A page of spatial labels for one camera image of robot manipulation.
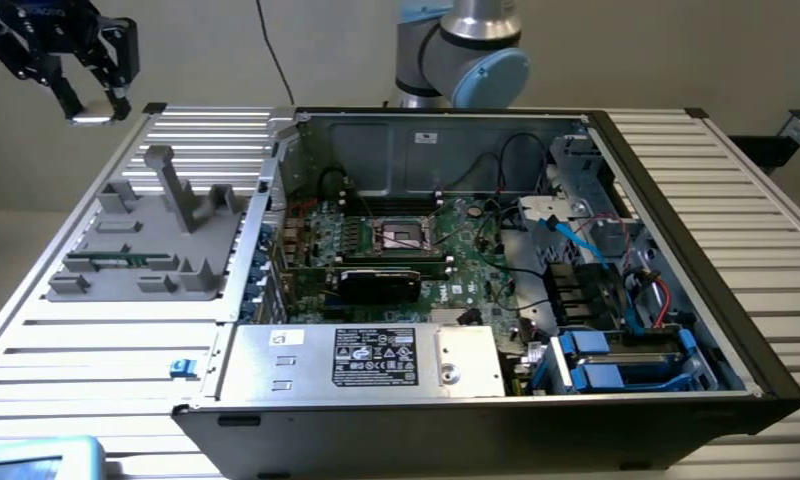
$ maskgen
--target robotic arm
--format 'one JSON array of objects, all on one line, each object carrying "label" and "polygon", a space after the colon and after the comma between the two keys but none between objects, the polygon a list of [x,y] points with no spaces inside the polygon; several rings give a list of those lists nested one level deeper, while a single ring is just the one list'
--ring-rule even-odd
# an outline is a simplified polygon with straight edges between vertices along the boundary
[{"label": "robotic arm", "polygon": [[404,0],[397,26],[400,106],[505,108],[524,88],[514,0]]},{"label": "robotic arm", "polygon": [[[402,0],[400,106],[441,106],[445,98],[454,108],[509,106],[528,79],[520,36],[514,0]],[[83,107],[59,55],[74,55],[91,71],[109,106]],[[139,68],[135,22],[101,16],[90,0],[0,0],[0,61],[18,79],[50,89],[71,123],[107,123],[130,113],[126,91]]]},{"label": "robotic arm", "polygon": [[[74,55],[91,71],[110,108],[83,107],[62,76],[59,55]],[[130,113],[126,91],[138,74],[135,22],[102,17],[89,0],[0,0],[0,61],[18,79],[50,89],[71,122],[105,123]]]}]

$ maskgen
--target gray wall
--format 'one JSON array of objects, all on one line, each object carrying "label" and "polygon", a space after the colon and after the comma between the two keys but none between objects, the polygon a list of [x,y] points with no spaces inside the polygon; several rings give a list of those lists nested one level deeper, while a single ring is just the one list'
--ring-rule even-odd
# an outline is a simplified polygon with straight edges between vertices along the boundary
[{"label": "gray wall", "polygon": [[[800,0],[518,3],[533,62],[518,106],[701,106],[727,132],[753,133],[773,133],[800,107]],[[148,101],[284,104],[250,0],[95,4],[139,22],[137,110]],[[298,103],[378,105],[392,92],[396,2],[264,4]],[[87,77],[70,71],[71,81]],[[98,94],[78,83],[86,98]],[[0,64],[0,208],[69,209],[134,119],[67,128],[54,101]]]}]

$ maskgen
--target warning label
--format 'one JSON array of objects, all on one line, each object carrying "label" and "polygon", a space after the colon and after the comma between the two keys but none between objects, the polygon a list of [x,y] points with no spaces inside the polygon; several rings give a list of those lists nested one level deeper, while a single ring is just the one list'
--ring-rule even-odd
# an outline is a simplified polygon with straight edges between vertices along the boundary
[{"label": "warning label", "polygon": [[417,385],[413,328],[334,330],[332,382],[338,387]]}]

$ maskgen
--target motherboard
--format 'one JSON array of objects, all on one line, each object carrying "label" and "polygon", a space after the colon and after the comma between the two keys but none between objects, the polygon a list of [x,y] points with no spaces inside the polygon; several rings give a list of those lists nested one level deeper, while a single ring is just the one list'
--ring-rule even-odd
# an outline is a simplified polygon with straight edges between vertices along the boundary
[{"label": "motherboard", "polygon": [[[501,351],[520,348],[514,287],[492,266],[505,260],[486,200],[454,197],[390,211],[372,203],[344,208],[312,201],[290,209],[282,247],[290,323],[488,325]],[[414,283],[413,297],[385,288],[390,282],[368,272]],[[353,276],[365,278],[346,292]],[[370,290],[374,281],[382,283]]]}]

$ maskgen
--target white sticker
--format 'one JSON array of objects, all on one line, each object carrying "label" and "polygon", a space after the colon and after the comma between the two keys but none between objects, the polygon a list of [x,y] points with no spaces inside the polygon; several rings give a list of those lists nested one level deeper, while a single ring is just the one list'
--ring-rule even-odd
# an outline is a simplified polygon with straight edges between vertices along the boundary
[{"label": "white sticker", "polygon": [[416,133],[414,134],[414,143],[428,143],[429,145],[434,145],[438,143],[438,134],[437,133]]},{"label": "white sticker", "polygon": [[273,330],[269,332],[269,346],[301,345],[305,343],[305,330]]}]

